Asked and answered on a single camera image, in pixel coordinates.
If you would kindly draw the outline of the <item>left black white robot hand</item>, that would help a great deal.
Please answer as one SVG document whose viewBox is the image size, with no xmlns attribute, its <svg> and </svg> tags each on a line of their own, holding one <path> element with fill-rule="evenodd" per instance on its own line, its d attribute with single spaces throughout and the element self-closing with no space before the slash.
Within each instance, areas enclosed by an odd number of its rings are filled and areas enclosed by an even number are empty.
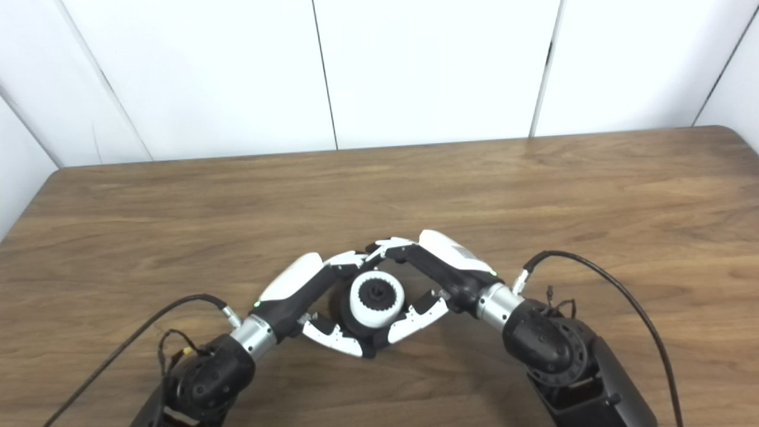
<svg viewBox="0 0 759 427">
<path fill-rule="evenodd" d="M 350 356 L 371 353 L 336 322 L 308 310 L 335 283 L 362 267 L 366 254 L 347 251 L 322 260 L 311 252 L 298 257 L 274 278 L 254 303 L 241 327 L 232 333 L 255 362 L 287 337 L 304 335 L 315 343 Z"/>
</svg>

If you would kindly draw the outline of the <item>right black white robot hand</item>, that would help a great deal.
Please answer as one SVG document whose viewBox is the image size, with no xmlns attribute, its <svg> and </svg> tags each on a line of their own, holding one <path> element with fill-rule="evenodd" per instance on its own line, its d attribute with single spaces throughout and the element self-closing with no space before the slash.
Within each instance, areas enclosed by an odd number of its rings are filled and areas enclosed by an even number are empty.
<svg viewBox="0 0 759 427">
<path fill-rule="evenodd" d="M 366 252 L 361 271 L 374 269 L 383 260 L 395 260 L 412 265 L 440 286 L 439 291 L 429 290 L 410 304 L 390 325 L 379 328 L 372 338 L 377 350 L 419 332 L 450 311 L 476 316 L 486 290 L 504 284 L 490 265 L 435 230 L 423 230 L 418 241 L 396 236 L 377 240 L 366 246 Z"/>
</svg>

